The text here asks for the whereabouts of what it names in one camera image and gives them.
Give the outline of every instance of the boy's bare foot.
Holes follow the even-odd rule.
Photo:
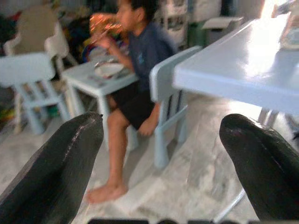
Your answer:
[[[157,124],[157,119],[155,119],[153,116],[150,116],[142,123],[138,131],[144,136],[150,136],[153,134]]]
[[[126,194],[128,188],[122,184],[109,184],[89,191],[87,194],[87,200],[89,203],[102,203],[107,201],[115,200],[122,195]]]

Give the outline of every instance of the white table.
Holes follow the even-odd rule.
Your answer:
[[[63,78],[66,80],[71,94],[71,100],[75,112],[75,116],[85,113],[83,104],[78,96],[77,90],[81,90],[85,94],[95,97],[98,102],[98,110],[103,114],[103,128],[104,140],[108,148],[108,126],[107,118],[110,114],[110,108],[106,96],[124,88],[138,80],[134,73],[125,72],[117,79],[102,79],[95,76],[94,66],[96,62],[85,63],[76,67],[65,70],[62,73]],[[135,139],[132,140],[131,136],[134,135],[132,127],[128,128],[128,148],[136,147],[138,143]]]
[[[279,49],[286,16],[255,20],[185,60],[175,68],[174,86],[208,93],[274,110],[272,126],[282,111],[299,114],[299,51]],[[217,223],[244,197],[242,190],[214,222]]]

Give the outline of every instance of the white plate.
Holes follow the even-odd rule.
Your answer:
[[[111,78],[124,68],[120,63],[107,63],[95,68],[94,72],[101,78]]]

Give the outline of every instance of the dark blue t-shirt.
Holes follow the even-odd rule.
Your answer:
[[[140,91],[150,89],[150,71],[159,62],[174,55],[177,48],[167,33],[150,22],[139,36],[129,33],[129,52]]]

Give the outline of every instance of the white plastic chair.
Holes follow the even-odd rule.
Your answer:
[[[46,51],[52,59],[56,56],[56,64],[59,75],[64,71],[62,59],[67,58],[72,65],[78,65],[69,53],[69,46],[55,14],[48,6],[34,6],[22,12],[18,24],[16,37],[4,44],[7,56]],[[68,91],[64,90],[68,109],[71,114],[73,106]],[[15,133],[21,131],[21,98],[15,96]]]

